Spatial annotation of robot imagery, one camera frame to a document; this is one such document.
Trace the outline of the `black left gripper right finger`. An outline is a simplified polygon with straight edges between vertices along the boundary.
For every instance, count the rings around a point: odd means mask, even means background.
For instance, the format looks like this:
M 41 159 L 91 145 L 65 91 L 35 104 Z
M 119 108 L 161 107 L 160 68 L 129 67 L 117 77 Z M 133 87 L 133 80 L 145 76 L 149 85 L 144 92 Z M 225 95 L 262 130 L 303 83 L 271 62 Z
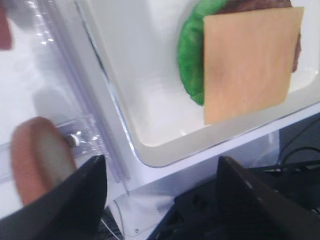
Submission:
M 320 218 L 221 156 L 216 199 L 228 240 L 318 240 Z

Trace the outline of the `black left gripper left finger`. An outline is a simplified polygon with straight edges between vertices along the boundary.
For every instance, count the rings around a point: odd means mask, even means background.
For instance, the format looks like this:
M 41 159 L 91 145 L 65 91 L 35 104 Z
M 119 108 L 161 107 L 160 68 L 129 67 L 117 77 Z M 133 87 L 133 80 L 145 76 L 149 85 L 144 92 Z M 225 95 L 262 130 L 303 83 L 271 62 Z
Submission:
M 92 240 L 107 198 L 104 155 L 93 156 L 38 200 L 1 219 L 2 240 Z

